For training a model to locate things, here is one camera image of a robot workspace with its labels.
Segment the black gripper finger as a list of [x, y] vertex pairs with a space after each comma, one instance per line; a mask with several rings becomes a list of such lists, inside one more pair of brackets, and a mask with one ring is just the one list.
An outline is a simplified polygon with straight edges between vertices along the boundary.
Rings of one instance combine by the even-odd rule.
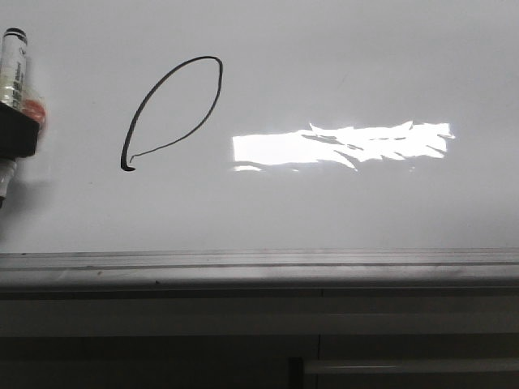
[[43, 125], [44, 109], [39, 103], [29, 103], [21, 111], [1, 103], [1, 158], [33, 156]]

